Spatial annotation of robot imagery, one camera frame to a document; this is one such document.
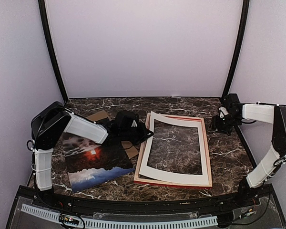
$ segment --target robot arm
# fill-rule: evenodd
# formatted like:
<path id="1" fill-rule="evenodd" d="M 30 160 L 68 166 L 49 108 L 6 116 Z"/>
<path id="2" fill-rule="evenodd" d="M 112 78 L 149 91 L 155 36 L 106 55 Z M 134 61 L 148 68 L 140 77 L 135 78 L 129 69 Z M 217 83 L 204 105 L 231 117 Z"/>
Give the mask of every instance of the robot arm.
<path id="1" fill-rule="evenodd" d="M 145 141 L 153 135 L 139 122 L 138 115 L 120 111 L 116 119 L 107 126 L 90 121 L 54 102 L 31 122 L 33 151 L 32 169 L 36 174 L 36 185 L 40 191 L 52 188 L 51 159 L 53 148 L 62 133 L 70 133 L 94 141 L 97 144 L 114 145 L 121 141 L 131 141 L 133 145 Z"/>
<path id="2" fill-rule="evenodd" d="M 250 188 L 262 186 L 286 162 L 286 105 L 242 104 L 237 94 L 229 94 L 224 98 L 219 113 L 220 115 L 212 119 L 212 128 L 228 135 L 231 134 L 234 125 L 245 123 L 243 119 L 273 125 L 270 149 L 258 166 L 246 177 Z"/>

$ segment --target sunset picture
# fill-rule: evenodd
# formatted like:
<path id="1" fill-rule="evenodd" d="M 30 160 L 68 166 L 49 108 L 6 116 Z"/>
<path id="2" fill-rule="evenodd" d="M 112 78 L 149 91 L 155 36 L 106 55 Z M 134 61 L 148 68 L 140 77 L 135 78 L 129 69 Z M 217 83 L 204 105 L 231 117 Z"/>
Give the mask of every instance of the sunset picture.
<path id="1" fill-rule="evenodd" d="M 102 184 L 134 170 L 121 144 L 101 146 L 86 138 L 64 133 L 63 150 L 73 192 Z"/>

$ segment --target lavender wall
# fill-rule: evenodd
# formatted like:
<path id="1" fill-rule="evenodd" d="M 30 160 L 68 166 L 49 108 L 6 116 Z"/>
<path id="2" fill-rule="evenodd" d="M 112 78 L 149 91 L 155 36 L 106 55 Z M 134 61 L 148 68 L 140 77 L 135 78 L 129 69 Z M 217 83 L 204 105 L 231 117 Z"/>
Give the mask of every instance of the lavender wall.
<path id="1" fill-rule="evenodd" d="M 241 102 L 286 104 L 286 0 L 251 1 L 244 42 L 231 92 Z M 259 162 L 270 147 L 271 125 L 242 131 Z M 286 217 L 286 165 L 271 181 Z"/>
<path id="2" fill-rule="evenodd" d="M 30 122 L 62 100 L 45 44 L 36 0 L 0 0 L 0 229 L 19 184 L 31 172 Z"/>
<path id="3" fill-rule="evenodd" d="M 69 97 L 220 96 L 242 0 L 48 0 Z"/>

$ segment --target cable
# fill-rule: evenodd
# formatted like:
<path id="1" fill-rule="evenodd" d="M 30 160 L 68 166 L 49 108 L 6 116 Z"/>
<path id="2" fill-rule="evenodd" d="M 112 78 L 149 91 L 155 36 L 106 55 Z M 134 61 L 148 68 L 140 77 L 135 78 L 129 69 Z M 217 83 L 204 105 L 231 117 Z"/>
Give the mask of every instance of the cable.
<path id="1" fill-rule="evenodd" d="M 32 140 L 27 141 L 27 149 L 30 150 L 30 151 L 33 151 L 32 148 L 34 148 L 34 142 Z"/>
<path id="2" fill-rule="evenodd" d="M 56 207 L 56 205 L 60 205 L 61 208 L 63 209 L 63 204 L 62 204 L 60 201 L 58 201 L 58 202 L 54 205 L 54 207 Z"/>
<path id="3" fill-rule="evenodd" d="M 270 190 L 269 190 L 268 201 L 267 201 L 266 208 L 265 208 L 263 214 L 260 215 L 260 216 L 259 216 L 258 218 L 256 218 L 255 220 L 253 220 L 252 222 L 250 222 L 250 223 L 234 223 L 235 221 L 241 219 L 240 216 L 244 215 L 244 214 L 242 214 L 242 215 L 240 215 L 239 217 L 237 217 L 236 219 L 234 219 L 233 221 L 226 222 L 226 223 L 224 223 L 224 222 L 218 222 L 218 224 L 219 224 L 219 225 L 240 225 L 240 226 L 246 226 L 246 225 L 250 225 L 250 224 L 253 224 L 253 223 L 259 221 L 259 220 L 264 216 L 264 214 L 267 212 L 267 209 L 268 209 L 268 206 L 269 206 L 269 202 L 270 202 L 270 197 L 271 197 L 271 192 L 270 192 Z"/>
<path id="4" fill-rule="evenodd" d="M 242 121 L 242 123 L 243 123 L 243 124 L 253 124 L 253 123 L 256 123 L 256 120 L 254 120 L 254 121 L 252 121 L 252 122 L 243 122 L 243 121 Z"/>
<path id="5" fill-rule="evenodd" d="M 280 165 L 282 165 L 283 163 L 285 163 L 286 160 L 283 160 L 283 158 L 284 158 L 284 157 L 280 157 L 278 160 L 276 160 L 276 161 L 273 163 L 273 166 L 274 166 L 274 167 L 277 167 L 277 166 L 280 166 Z M 278 161 L 280 161 L 280 160 L 282 160 L 282 163 L 277 165 L 276 163 L 277 163 Z"/>
<path id="6" fill-rule="evenodd" d="M 253 203 L 254 203 L 253 209 L 255 209 L 255 207 L 256 207 L 256 202 L 255 202 L 255 200 L 254 200 L 253 198 L 251 198 L 251 199 L 252 199 L 252 201 L 253 201 Z"/>
<path id="7" fill-rule="evenodd" d="M 79 218 L 81 221 L 82 221 L 82 229 L 85 229 L 86 228 L 86 224 L 85 224 L 85 221 L 82 219 L 81 216 L 77 215 L 77 213 L 74 213 L 74 212 L 71 212 L 71 211 L 67 211 L 67 210 L 64 210 L 64 209 L 60 209 L 60 208 L 56 208 L 56 207 L 53 207 L 47 203 L 45 203 L 43 201 L 43 199 L 40 197 L 39 195 L 39 192 L 38 192 L 38 188 L 37 188 L 37 184 L 36 184 L 36 178 L 34 178 L 34 187 L 36 189 L 36 194 L 37 194 L 37 197 L 39 198 L 39 200 L 47 207 L 49 207 L 50 209 L 53 209 L 53 210 L 57 210 L 59 211 L 60 214 L 62 214 L 61 212 L 65 212 L 65 213 L 68 213 L 69 215 L 72 215 L 72 216 L 75 216 L 77 218 Z"/>
<path id="8" fill-rule="evenodd" d="M 63 222 L 63 220 L 61 221 L 61 223 L 62 223 L 62 225 L 63 225 L 63 226 L 61 226 L 62 228 L 70 229 L 70 227 L 67 226 L 67 225 Z"/>
<path id="9" fill-rule="evenodd" d="M 122 147 L 122 148 L 120 148 L 120 147 L 119 147 L 119 149 L 120 149 L 120 150 L 127 150 L 127 149 L 132 148 L 133 146 L 134 146 L 134 145 L 132 144 L 132 146 L 131 146 L 131 147 L 128 147 L 128 148 L 123 148 L 123 147 Z"/>

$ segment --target black pole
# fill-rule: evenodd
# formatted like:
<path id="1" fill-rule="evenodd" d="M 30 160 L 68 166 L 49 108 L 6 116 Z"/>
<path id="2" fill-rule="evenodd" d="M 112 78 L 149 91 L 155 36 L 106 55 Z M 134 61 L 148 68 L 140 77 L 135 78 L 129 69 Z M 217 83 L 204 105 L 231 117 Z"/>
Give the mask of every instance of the black pole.
<path id="1" fill-rule="evenodd" d="M 40 11 L 40 16 L 41 16 L 41 22 L 42 22 L 44 37 L 46 39 L 46 43 L 48 46 L 48 52 L 49 52 L 52 67 L 53 67 L 53 70 L 55 73 L 56 81 L 57 81 L 59 90 L 61 91 L 61 95 L 62 95 L 64 102 L 67 102 L 68 101 L 68 95 L 67 95 L 65 86 L 63 85 L 61 72 L 59 71 L 59 67 L 58 67 L 58 63 L 57 63 L 57 59 L 56 59 L 56 55 L 55 55 L 55 51 L 54 51 L 54 46 L 53 46 L 53 42 L 52 42 L 52 38 L 51 38 L 45 2 L 44 2 L 44 0 L 38 0 L 38 3 L 39 3 L 39 11 Z"/>
<path id="2" fill-rule="evenodd" d="M 249 11 L 249 2 L 250 2 L 250 0 L 244 0 L 243 1 L 242 15 L 240 18 L 238 34 L 237 34 L 235 49 L 234 49 L 234 53 L 233 53 L 233 58 L 232 58 L 229 74 L 228 74 L 227 80 L 225 82 L 225 88 L 224 88 L 223 94 L 221 96 L 221 99 L 223 99 L 227 94 L 229 94 L 229 90 L 230 90 L 230 87 L 232 84 L 232 80 L 234 77 L 235 69 L 237 66 L 238 58 L 239 58 L 239 53 L 240 53 L 242 43 L 243 43 L 245 27 L 246 27 L 246 22 L 247 22 L 247 16 L 248 16 L 248 11 Z"/>

